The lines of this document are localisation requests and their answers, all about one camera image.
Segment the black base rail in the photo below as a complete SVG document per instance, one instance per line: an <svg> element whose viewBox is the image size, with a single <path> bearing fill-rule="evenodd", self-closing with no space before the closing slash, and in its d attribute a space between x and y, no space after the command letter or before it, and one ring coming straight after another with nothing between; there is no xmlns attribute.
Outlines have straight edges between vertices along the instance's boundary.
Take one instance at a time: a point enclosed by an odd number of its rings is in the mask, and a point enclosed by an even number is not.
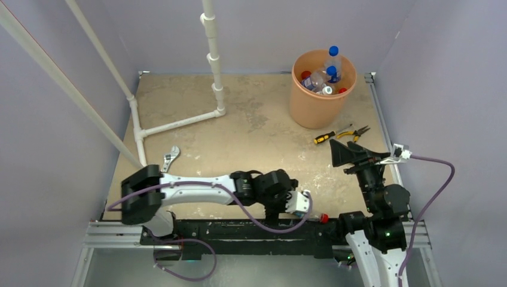
<svg viewBox="0 0 507 287"><path fill-rule="evenodd" d="M142 228L140 244L158 249L175 247L183 260L200 260L212 251L217 255L304 255L328 259L334 257L335 248L348 247L336 219L326 224L307 221L284 234L265 231L247 219L178 219L173 233L158 239Z"/></svg>

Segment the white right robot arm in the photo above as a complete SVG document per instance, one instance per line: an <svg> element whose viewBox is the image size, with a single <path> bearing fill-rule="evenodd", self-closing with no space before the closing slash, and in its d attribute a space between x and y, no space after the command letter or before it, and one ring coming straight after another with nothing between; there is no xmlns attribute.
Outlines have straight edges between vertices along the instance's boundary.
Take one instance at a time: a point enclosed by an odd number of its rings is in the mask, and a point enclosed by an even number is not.
<svg viewBox="0 0 507 287"><path fill-rule="evenodd" d="M407 254L403 225L409 213L410 192L399 184L386 185L384 170L389 164L408 161L412 152L393 144L391 152L374 152L352 141L330 141L333 167L355 175L370 216L362 212L342 213L336 226L337 239L349 243L365 286L408 286L402 271Z"/></svg>

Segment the small blue Pepsi bottle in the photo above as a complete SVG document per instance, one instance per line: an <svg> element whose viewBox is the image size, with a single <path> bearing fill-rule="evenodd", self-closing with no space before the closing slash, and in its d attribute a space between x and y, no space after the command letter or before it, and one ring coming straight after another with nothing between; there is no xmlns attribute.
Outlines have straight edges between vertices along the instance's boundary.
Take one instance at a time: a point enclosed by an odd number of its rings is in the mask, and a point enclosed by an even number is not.
<svg viewBox="0 0 507 287"><path fill-rule="evenodd" d="M303 79L301 81L301 85L307 90L317 93L322 91L328 81L329 75L323 73L322 71L316 71L312 72L308 77Z"/></svg>

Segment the orange plastic bin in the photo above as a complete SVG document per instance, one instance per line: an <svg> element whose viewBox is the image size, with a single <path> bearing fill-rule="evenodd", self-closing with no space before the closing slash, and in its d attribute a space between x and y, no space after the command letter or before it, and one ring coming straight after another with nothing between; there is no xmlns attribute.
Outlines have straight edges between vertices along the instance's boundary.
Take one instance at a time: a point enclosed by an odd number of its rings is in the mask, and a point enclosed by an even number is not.
<svg viewBox="0 0 507 287"><path fill-rule="evenodd" d="M338 88L345 88L346 91L323 96L301 85L302 72L315 71L325 63L328 56L327 50L308 51L300 55L292 66L289 114L297 124L308 129L331 125L344 110L345 103L352 97L357 86L356 68L346 56L341 56L342 79L338 82Z"/></svg>

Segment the yellow handled pliers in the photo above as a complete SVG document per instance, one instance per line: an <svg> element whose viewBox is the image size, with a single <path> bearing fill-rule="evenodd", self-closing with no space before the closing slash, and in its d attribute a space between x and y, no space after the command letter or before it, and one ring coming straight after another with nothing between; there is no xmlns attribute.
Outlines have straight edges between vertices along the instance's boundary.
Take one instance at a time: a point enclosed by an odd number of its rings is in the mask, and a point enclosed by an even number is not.
<svg viewBox="0 0 507 287"><path fill-rule="evenodd" d="M351 136L353 139L353 142L357 142L359 140L359 138L369 130L370 130L369 126L364 126L364 127L361 127L360 129L357 129L354 131L342 132L337 135L337 139L343 138L345 136Z"/></svg>

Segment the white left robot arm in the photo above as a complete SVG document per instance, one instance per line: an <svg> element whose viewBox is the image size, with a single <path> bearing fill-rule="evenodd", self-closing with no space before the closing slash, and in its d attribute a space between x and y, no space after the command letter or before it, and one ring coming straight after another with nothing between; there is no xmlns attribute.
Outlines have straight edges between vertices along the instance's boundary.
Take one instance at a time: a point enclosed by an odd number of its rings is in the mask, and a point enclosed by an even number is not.
<svg viewBox="0 0 507 287"><path fill-rule="evenodd" d="M282 169L268 173L236 171L211 178L181 177L163 173L156 164L143 167L121 182L120 212L124 225L142 224L162 244L178 238L175 216L164 207L183 203L216 203L224 206L261 204L265 218L279 214L303 216L310 211L307 194Z"/></svg>

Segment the red blue label bottle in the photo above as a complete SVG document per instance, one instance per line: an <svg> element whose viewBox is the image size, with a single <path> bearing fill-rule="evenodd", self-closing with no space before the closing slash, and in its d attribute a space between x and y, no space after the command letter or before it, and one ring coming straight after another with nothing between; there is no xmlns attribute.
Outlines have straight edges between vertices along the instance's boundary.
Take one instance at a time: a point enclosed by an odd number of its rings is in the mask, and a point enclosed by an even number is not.
<svg viewBox="0 0 507 287"><path fill-rule="evenodd" d="M307 217L307 221L326 224L329 221L329 216L325 213L311 214Z"/></svg>

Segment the white PVC pipe frame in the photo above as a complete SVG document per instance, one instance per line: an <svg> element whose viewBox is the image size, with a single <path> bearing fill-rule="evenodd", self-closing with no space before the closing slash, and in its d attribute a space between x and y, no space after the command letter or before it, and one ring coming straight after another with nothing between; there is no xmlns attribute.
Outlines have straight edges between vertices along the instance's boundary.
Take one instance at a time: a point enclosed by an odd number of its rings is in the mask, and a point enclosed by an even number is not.
<svg viewBox="0 0 507 287"><path fill-rule="evenodd" d="M104 64L112 74L114 80L124 93L126 100L129 103L130 114L133 121L133 134L135 137L135 144L137 147L137 154L134 155L116 133L106 124L105 120L98 114L98 112L91 106L84 95L79 91L76 85L64 73L63 69L52 59L52 57L45 51L43 46L36 40L36 38L29 32L29 30L21 23L16 15L6 6L4 2L1 3L1 27L5 29L10 36L24 49L25 52L37 62L37 64L45 71L45 73L67 94L71 101L91 120L92 123L101 131L101 133L113 144L114 147L123 155L134 167L144 167L147 164L145 148L143 141L148 136L156 135L169 130L177 129L190 124L199 123L212 118L219 118L226 114L226 107L224 103L224 85L222 83L220 56L218 51L218 28L216 25L216 15L212 1L203 1L203 13L200 16L200 21L205 29L207 43L209 46L209 53L206 58L209 62L212 75L213 84L212 90L216 98L216 109L212 112L196 115L194 117L185 118L183 120L174 121L165 125L153 127L150 129L143 129L140 124L138 101L135 95L128 88L126 82L123 80L119 70L113 63L111 57L105 50L102 42L98 38L90 22L80 9L76 1L66 1L71 13L76 18L78 24L81 26L84 33L92 43L94 49L103 60Z"/></svg>

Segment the crushed white cap bottle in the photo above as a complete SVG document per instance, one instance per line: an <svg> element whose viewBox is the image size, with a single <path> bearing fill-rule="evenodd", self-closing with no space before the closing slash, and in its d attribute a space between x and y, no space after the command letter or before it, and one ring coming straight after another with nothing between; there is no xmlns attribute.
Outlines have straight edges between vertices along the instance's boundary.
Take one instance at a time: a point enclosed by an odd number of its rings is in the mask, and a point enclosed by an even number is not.
<svg viewBox="0 0 507 287"><path fill-rule="evenodd" d="M329 95L333 95L333 93L334 93L334 90L331 86L324 86L321 90L322 95L329 96Z"/></svg>

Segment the red cap clear bottle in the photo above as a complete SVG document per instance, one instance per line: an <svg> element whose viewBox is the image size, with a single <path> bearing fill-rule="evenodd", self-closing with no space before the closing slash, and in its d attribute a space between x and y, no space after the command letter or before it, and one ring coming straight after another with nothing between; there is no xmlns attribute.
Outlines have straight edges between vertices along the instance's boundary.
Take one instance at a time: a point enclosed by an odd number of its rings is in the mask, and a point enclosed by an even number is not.
<svg viewBox="0 0 507 287"><path fill-rule="evenodd" d="M311 75L310 71L303 71L301 73L301 79L304 80L304 79L308 78L310 75Z"/></svg>

